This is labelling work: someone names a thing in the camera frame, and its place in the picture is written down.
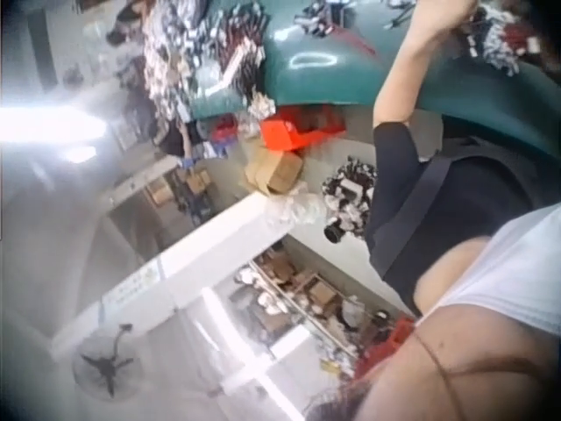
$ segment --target fan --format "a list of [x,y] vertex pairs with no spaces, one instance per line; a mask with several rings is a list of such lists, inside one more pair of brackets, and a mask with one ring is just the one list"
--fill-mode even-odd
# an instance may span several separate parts
[[92,337],[78,349],[72,371],[78,386],[88,395],[104,401],[132,397],[142,380],[142,365],[132,348],[121,344],[132,325],[120,325],[115,338]]

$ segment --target white pillar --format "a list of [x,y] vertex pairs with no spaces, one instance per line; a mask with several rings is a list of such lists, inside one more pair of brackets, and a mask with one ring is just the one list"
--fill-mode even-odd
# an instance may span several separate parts
[[133,323],[142,335],[192,303],[292,228],[271,225],[268,197],[255,192],[147,262],[53,338],[55,359],[72,352],[99,328]]

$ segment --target teal surface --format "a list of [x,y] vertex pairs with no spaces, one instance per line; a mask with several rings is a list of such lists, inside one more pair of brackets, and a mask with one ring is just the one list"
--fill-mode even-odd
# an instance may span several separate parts
[[[209,12],[230,8],[234,0],[215,0]],[[372,105],[406,28],[384,30],[399,12],[379,0],[358,0],[351,30],[375,51],[330,35],[314,39],[293,24],[309,0],[261,0],[272,16],[265,40],[266,93],[278,105],[337,103]],[[191,103],[196,118],[243,108],[231,89]],[[561,88],[539,69],[522,64],[507,77],[486,65],[434,60],[418,108],[487,126],[561,159]]]

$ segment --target red object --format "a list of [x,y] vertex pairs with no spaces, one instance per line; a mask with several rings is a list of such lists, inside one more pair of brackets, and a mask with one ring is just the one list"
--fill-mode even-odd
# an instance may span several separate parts
[[528,38],[534,36],[536,36],[536,33],[531,28],[526,25],[516,23],[505,26],[502,38],[505,42],[507,42],[508,46],[516,52],[520,48],[527,50]]
[[372,57],[376,57],[376,50],[374,50],[368,43],[362,39],[357,33],[351,32],[348,29],[345,29],[341,26],[334,25],[333,26],[333,35],[336,38],[341,39],[342,41],[350,44],[351,46],[356,47],[359,50],[362,50],[364,53],[371,55]]
[[294,151],[310,146],[345,130],[344,120],[330,105],[314,109],[289,105],[259,124],[265,146],[272,151]]
[[354,370],[355,380],[361,379],[373,367],[381,363],[387,357],[393,355],[407,340],[415,329],[415,321],[411,318],[401,318],[395,324],[389,338],[381,344],[372,345],[357,361]]
[[238,136],[238,121],[231,114],[226,114],[218,119],[217,126],[210,135],[216,143],[228,141]]

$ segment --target black strap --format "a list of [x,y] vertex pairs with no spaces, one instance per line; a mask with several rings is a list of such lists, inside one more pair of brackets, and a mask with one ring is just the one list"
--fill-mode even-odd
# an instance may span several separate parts
[[558,183],[553,182],[553,189],[547,182],[540,183],[536,165],[532,161],[481,139],[447,139],[446,147],[429,162],[402,207],[373,234],[370,263],[380,277],[384,278],[424,220],[444,184],[452,162],[476,157],[502,164],[518,182],[533,209],[558,200]]
[[370,252],[370,263],[381,278],[386,275],[424,220],[444,184],[451,163],[452,160],[448,157],[435,156],[399,211],[374,233],[374,250]]
[[452,162],[467,158],[488,158],[501,164],[516,180],[522,191],[529,199],[533,209],[549,204],[546,200],[544,188],[540,186],[536,165],[525,157],[513,153],[505,148],[492,145],[478,138],[469,138],[473,143],[465,144],[465,139],[447,139],[448,146],[441,155],[449,157]]

